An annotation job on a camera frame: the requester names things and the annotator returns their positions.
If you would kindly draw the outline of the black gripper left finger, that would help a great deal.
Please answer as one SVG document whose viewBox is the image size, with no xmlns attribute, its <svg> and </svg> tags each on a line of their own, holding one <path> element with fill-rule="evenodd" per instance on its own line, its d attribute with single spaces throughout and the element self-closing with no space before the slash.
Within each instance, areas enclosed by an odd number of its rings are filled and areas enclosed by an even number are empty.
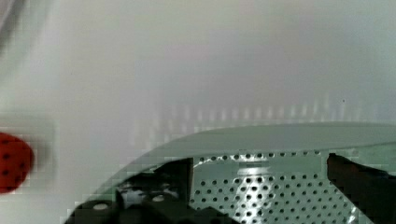
<svg viewBox="0 0 396 224">
<path fill-rule="evenodd" d="M 240 224 L 208 206 L 190 206 L 193 159 L 168 162 L 134 175 L 111 192 L 77 206 L 64 224 Z"/>
</svg>

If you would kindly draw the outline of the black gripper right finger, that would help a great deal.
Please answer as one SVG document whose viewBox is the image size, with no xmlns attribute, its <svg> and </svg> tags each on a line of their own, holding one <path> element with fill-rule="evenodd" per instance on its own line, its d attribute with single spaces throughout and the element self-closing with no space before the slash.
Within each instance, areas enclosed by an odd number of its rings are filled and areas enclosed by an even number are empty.
<svg viewBox="0 0 396 224">
<path fill-rule="evenodd" d="M 327 177 L 374 224 L 395 224 L 396 178 L 330 153 Z"/>
</svg>

